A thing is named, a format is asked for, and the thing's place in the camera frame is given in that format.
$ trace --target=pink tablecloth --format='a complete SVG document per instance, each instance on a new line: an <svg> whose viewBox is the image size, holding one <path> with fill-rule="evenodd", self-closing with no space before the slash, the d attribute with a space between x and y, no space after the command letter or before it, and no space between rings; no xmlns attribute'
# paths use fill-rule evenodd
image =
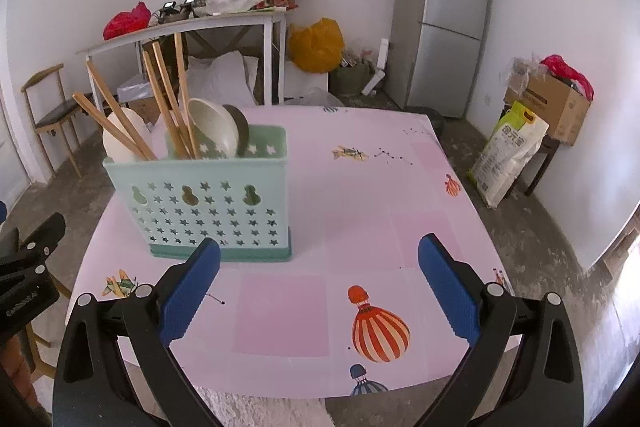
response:
<svg viewBox="0 0 640 427"><path fill-rule="evenodd" d="M436 233L485 282L504 268L429 120L354 108L245 114L250 123L287 130L293 259L223 263L186 335L171 344L191 382L302 398L350 394L357 364L387 389L450 375L467 343L452 333L418 268L419 239ZM107 277L117 282L123 273L155 283L173 263L149 254L116 195L87 248L72 302L84 292L113 298L102 296ZM355 328L354 286L386 311ZM121 346L135 362L128 342Z"/></svg>

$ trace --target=refrigerator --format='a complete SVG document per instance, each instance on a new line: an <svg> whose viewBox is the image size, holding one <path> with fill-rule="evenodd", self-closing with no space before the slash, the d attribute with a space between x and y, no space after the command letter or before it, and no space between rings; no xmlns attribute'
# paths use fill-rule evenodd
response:
<svg viewBox="0 0 640 427"><path fill-rule="evenodd" d="M395 0L385 91L402 109L465 114L488 0Z"/></svg>

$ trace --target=red striped hot air balloon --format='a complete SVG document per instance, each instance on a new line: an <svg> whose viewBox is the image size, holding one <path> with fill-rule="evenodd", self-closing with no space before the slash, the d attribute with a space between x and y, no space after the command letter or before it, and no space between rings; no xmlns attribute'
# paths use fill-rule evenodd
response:
<svg viewBox="0 0 640 427"><path fill-rule="evenodd" d="M351 331L356 351L372 362L399 359L411 339L404 321L396 314L369 304L369 295L360 286L349 288L348 295L349 300L358 305Z"/></svg>

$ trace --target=white metal table frame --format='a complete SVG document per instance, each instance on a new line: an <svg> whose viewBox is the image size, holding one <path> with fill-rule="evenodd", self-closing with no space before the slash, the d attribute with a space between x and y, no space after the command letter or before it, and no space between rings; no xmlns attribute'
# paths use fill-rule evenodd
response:
<svg viewBox="0 0 640 427"><path fill-rule="evenodd" d="M138 58L138 70L145 76L142 68L140 53L140 42L147 39L157 39L174 33L185 33L189 31L206 30L210 28L231 28L235 26L263 26L264 27L264 60L263 60L263 82L264 82L264 105L271 104L271 84L272 84L272 64L271 46L273 44L273 24L279 23L278 32L280 34L280 44L278 46L278 58L280 67L278 68L278 103L284 102L284 60L286 48L286 13L280 10L264 12L243 12L232 14L213 15L209 17L198 17L176 21L166 24L159 24L150 28L144 28L136 32L127 33L108 41L78 52L84 54L86 60L90 60L94 55L102 52L135 44L136 56ZM89 74L91 90L94 94L95 105L98 110L104 112L102 107L103 97L94 83L94 79Z"/></svg>

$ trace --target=red plastic bag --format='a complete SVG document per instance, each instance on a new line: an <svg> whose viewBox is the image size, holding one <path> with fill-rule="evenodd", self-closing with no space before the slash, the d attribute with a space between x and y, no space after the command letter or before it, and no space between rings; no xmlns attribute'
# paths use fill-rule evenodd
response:
<svg viewBox="0 0 640 427"><path fill-rule="evenodd" d="M143 30L149 24L151 12L146 4L139 2L130 12L120 12L104 27L102 36L108 41L114 37Z"/></svg>
<svg viewBox="0 0 640 427"><path fill-rule="evenodd" d="M551 73L557 76L578 82L582 86L582 89L584 89L584 97L589 100L589 102L593 102L593 87L591 87L591 83L587 80L587 77L569 66L560 55L549 55L545 60L540 62L540 64L544 64L549 68Z"/></svg>

